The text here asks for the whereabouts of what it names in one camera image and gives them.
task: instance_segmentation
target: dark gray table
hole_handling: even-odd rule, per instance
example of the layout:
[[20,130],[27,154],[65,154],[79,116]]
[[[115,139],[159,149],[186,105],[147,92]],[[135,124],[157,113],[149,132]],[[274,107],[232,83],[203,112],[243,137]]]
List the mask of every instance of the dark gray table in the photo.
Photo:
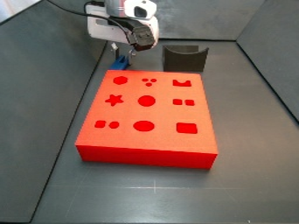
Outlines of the dark gray table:
[[73,143],[113,61],[105,49],[32,222],[298,222],[298,123],[236,43],[160,41],[131,69],[163,70],[163,44],[210,48],[202,77],[219,144],[212,169],[80,161]]

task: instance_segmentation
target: red shape sorter box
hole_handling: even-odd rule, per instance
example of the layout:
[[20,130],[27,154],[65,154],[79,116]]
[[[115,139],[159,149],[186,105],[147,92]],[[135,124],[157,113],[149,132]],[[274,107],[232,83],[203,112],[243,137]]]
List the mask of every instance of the red shape sorter box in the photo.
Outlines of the red shape sorter box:
[[202,77],[107,71],[76,147],[84,161],[210,169],[219,153]]

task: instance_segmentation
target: circular hole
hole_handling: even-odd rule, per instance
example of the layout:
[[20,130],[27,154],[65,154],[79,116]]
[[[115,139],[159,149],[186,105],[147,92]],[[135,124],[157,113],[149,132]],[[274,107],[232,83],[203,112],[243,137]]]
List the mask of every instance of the circular hole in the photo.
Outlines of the circular hole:
[[127,80],[128,78],[125,76],[117,76],[115,79],[113,79],[113,82],[117,84],[117,85],[123,85],[127,83]]
[[144,107],[151,107],[155,105],[155,98],[151,95],[143,95],[139,99],[137,102],[141,106]]

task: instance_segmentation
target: orange shape sorter box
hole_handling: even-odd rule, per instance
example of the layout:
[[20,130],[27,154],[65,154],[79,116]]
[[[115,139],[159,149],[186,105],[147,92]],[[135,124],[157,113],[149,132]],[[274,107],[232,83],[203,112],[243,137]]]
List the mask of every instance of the orange shape sorter box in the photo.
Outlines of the orange shape sorter box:
[[76,147],[84,161],[210,169],[218,145],[202,77],[107,71]]

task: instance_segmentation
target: star-shaped hole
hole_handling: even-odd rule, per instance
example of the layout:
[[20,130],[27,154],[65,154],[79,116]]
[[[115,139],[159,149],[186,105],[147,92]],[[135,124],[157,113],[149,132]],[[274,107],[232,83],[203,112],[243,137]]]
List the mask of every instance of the star-shaped hole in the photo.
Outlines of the star-shaped hole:
[[120,95],[109,95],[109,98],[105,100],[105,102],[111,103],[111,106],[115,107],[117,103],[124,102],[120,98],[121,98],[121,94]]

